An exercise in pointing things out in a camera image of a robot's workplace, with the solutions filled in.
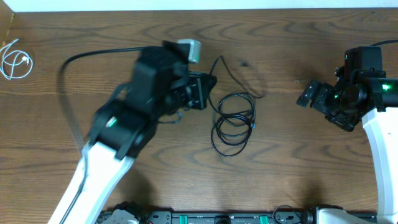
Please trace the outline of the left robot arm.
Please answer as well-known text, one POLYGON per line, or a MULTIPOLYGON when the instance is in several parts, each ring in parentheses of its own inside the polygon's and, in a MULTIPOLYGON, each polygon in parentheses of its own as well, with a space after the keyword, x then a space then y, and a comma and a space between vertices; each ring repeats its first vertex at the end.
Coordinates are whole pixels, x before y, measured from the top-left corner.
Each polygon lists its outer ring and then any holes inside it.
POLYGON ((51 223, 94 223, 111 192, 154 137, 159 119, 179 109, 202 110, 216 78, 191 72, 201 45, 194 40, 141 47, 130 82, 96 112, 81 159, 51 223))

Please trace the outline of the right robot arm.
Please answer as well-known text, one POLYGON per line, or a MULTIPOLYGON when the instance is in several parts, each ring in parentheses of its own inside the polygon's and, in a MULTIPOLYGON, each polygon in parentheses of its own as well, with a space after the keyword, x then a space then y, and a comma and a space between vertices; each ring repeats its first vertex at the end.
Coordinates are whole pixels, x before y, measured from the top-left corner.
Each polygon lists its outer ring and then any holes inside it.
POLYGON ((397 79, 383 70, 379 44, 347 50, 335 76, 335 85, 311 80, 296 104, 347 132, 362 124, 376 175, 376 221, 397 223, 397 79))

